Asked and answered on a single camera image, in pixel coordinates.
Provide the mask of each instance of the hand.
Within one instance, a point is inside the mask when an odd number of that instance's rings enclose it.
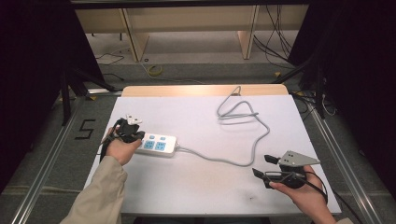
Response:
[[[304,167],[306,172],[314,173],[311,166]],[[308,182],[322,189],[320,180],[309,173],[306,174]],[[286,195],[288,195],[297,207],[306,215],[312,218],[316,224],[335,223],[335,219],[330,213],[323,196],[315,189],[308,185],[303,185],[299,189],[291,189],[282,183],[270,182],[270,186]]]
[[[125,165],[128,163],[134,152],[140,145],[142,144],[142,140],[137,139],[132,143],[124,143],[120,139],[114,139],[107,148],[106,155],[114,157],[121,165]]]

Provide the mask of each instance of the power strip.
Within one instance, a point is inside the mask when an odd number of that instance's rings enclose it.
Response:
[[[136,153],[148,154],[162,157],[173,157],[175,154],[176,138],[156,133],[145,133],[142,145]]]

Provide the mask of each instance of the sleeve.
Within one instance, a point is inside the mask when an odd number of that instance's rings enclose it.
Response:
[[[353,224],[353,222],[349,218],[344,218],[337,221],[337,224]]]
[[[126,177],[117,160],[105,156],[91,184],[77,196],[68,216],[61,223],[120,223]]]

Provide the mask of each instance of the white desk panel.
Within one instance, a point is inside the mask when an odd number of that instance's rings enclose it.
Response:
[[[208,157],[247,163],[254,140],[265,128],[254,118],[249,123],[219,124],[217,109],[224,99],[223,96],[121,97],[107,127],[131,114],[143,120],[140,131],[173,135],[181,147]],[[317,158],[293,99],[289,95],[233,96],[220,112],[242,100],[250,102],[271,129],[258,143],[252,165],[238,167],[206,161],[185,152],[177,152],[173,158],[134,154],[124,165],[128,179],[121,212],[161,217],[267,217],[301,213],[289,197],[266,189],[251,170],[280,171],[278,165],[265,162],[265,154],[281,157],[287,150],[293,150]],[[234,113],[249,113],[248,106],[240,105]],[[99,156],[86,185],[91,182],[98,161]],[[331,212],[341,213],[321,166],[313,165],[313,168],[327,186]]]

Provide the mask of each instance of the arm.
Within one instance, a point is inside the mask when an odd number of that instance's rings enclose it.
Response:
[[[311,166],[305,166],[306,172],[314,173]],[[320,180],[311,174],[307,174],[307,181],[322,189]],[[334,224],[337,223],[332,216],[323,196],[312,187],[304,185],[299,189],[291,189],[281,183],[270,183],[273,189],[276,189],[288,195],[297,207],[306,215],[312,218],[316,224]],[[349,219],[341,220],[339,224],[352,223]]]
[[[91,184],[77,196],[69,215],[61,223],[120,223],[127,178],[122,165],[128,163],[140,144],[140,139],[130,144],[119,139],[112,141]]]

